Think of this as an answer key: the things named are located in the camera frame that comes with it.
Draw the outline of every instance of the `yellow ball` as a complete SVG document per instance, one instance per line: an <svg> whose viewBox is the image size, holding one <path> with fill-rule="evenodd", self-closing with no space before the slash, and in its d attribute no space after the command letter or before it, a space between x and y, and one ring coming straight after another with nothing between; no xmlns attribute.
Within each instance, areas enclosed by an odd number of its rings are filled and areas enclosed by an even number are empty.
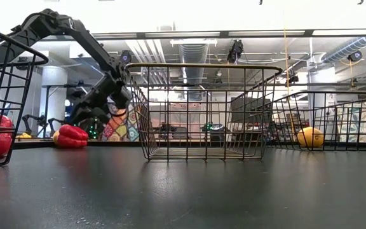
<svg viewBox="0 0 366 229"><path fill-rule="evenodd" d="M57 144L57 138L58 138L58 136L59 136L59 133L58 133L58 131L56 131L56 132L54 133L54 135L53 135L53 142L54 142L55 144Z"/></svg>
<svg viewBox="0 0 366 229"><path fill-rule="evenodd" d="M319 129L306 127L303 128L303 130L300 130L299 133L297 133L297 140L302 147L317 148L323 145L324 135Z"/></svg>

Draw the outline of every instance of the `metal wire basket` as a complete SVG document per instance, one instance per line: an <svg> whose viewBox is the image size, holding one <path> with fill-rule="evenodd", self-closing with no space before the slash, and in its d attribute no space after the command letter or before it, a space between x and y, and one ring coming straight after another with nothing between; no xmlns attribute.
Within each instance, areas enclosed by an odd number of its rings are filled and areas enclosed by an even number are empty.
<svg viewBox="0 0 366 229"><path fill-rule="evenodd" d="M133 67L142 68L146 81L139 85L131 77L140 141L148 160L263 157L272 112L266 104L273 100L275 89L274 81L267 91L267 82L281 74L282 69L222 64L129 64L127 72ZM241 89L210 88L190 82L172 84L173 68L232 69L243 72L243 83L239 84ZM251 69L260 69L262 79L246 87ZM151 77L157 76L151 71L162 76L164 84L151 84ZM274 74L265 77L266 71Z"/></svg>
<svg viewBox="0 0 366 229"><path fill-rule="evenodd" d="M298 92L273 101L272 107L270 146L308 151L366 151L366 92ZM312 132L309 136L306 127L321 133ZM319 135L323 138L320 147L304 146L307 137L314 139Z"/></svg>
<svg viewBox="0 0 366 229"><path fill-rule="evenodd" d="M17 60L23 52L31 57ZM46 63L42 53L0 33L0 165L10 161L34 66Z"/></svg>

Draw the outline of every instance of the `table surface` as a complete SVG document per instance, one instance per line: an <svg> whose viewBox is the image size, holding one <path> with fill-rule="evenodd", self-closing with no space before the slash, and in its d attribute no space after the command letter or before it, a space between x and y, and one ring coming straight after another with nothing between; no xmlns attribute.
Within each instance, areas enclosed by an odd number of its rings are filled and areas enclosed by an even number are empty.
<svg viewBox="0 0 366 229"><path fill-rule="evenodd" d="M366 228L366 152L149 162L141 148L13 152L0 228Z"/></svg>

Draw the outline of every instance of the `ceiling duct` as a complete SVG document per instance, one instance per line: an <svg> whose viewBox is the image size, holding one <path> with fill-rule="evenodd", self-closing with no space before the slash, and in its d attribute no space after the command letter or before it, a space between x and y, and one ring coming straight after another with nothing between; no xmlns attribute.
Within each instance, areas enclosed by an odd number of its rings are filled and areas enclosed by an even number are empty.
<svg viewBox="0 0 366 229"><path fill-rule="evenodd" d="M181 44L179 45L180 59L186 64L205 64L208 53L208 44ZM204 68L182 68L184 83L200 84ZM189 92L189 100L201 101L201 92Z"/></svg>
<svg viewBox="0 0 366 229"><path fill-rule="evenodd" d="M330 64L338 60L345 59L348 55L355 53L356 51L366 47L366 37L353 38L331 52L327 52L321 58L321 63Z"/></svg>

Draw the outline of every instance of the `column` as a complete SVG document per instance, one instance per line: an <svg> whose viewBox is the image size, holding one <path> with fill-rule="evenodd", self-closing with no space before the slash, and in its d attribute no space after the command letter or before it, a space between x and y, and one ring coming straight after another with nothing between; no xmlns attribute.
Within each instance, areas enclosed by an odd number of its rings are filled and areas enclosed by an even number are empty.
<svg viewBox="0 0 366 229"><path fill-rule="evenodd" d="M65 112L65 100L66 100L66 88L63 87L54 87L54 85L64 85L67 83L67 71L62 67L56 66L46 66L43 67L42 72L42 86L53 85L49 89L49 100L48 100L48 112L44 114L47 119L57 118L59 120L64 119ZM42 88L41 92L41 109L39 115L45 112L45 104L46 104L46 87ZM56 121L53 122L53 127L55 130L60 128L61 124ZM50 127L46 128L46 134L50 133Z"/></svg>
<svg viewBox="0 0 366 229"><path fill-rule="evenodd" d="M308 83L335 83L336 70L334 67L329 67L319 71L310 69L308 74ZM323 133L326 133L325 140L331 140L334 128L334 110L333 109L320 109L334 105L336 103L336 94L325 93L335 92L335 86L309 86L308 94L309 101L309 123L312 127L320 129Z"/></svg>

